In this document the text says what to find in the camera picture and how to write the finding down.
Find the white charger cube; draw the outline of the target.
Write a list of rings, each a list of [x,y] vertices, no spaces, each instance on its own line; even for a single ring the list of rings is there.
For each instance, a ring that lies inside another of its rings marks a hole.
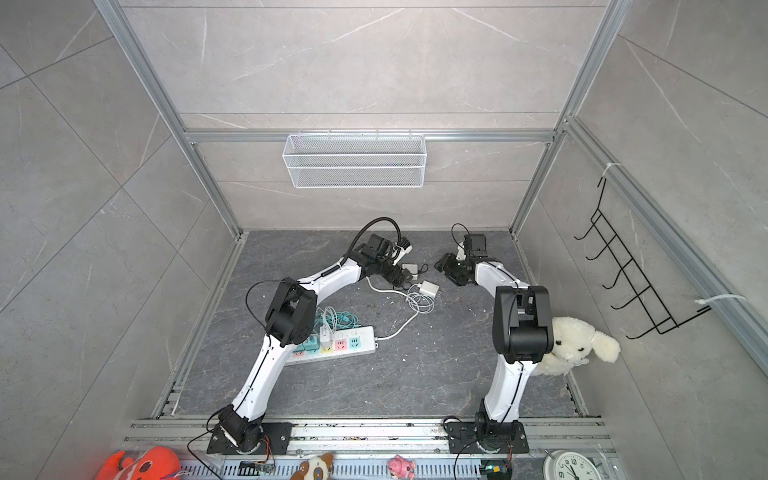
[[[333,344],[333,332],[327,326],[321,326],[318,333],[319,343],[323,349],[329,349]]]

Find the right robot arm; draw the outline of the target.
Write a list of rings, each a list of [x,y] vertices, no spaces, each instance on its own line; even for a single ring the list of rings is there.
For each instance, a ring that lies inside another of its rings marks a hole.
[[[472,421],[443,419],[449,451],[457,456],[527,453],[519,410],[529,378],[554,347],[548,290],[510,273],[487,253],[486,237],[479,233],[467,233],[458,251],[441,257],[435,269],[457,286],[484,288],[494,300],[491,338],[497,362],[492,383]]]

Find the white multicolour power strip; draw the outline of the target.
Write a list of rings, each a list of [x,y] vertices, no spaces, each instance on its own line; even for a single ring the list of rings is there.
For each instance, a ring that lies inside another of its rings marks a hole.
[[[378,348],[374,330],[371,326],[337,330],[333,332],[333,344],[329,349],[315,352],[304,351],[302,344],[296,348],[287,360],[287,365],[321,362],[347,358],[351,356],[368,355]]]

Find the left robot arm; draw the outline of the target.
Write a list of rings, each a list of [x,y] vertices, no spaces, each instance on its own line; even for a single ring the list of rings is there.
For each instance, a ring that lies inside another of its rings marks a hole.
[[[381,216],[363,226],[331,266],[305,278],[279,280],[260,322],[264,337],[259,355],[235,398],[211,415],[217,423],[206,428],[206,453],[249,455],[265,448],[262,423],[268,401],[289,358],[313,332],[318,304],[370,276],[403,286],[412,274],[400,262],[410,251],[398,223]]]

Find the teal charger cube front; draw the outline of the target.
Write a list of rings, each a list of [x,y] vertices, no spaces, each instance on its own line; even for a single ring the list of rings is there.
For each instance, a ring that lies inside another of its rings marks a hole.
[[[319,338],[316,334],[311,334],[303,343],[304,351],[315,352],[320,349]]]

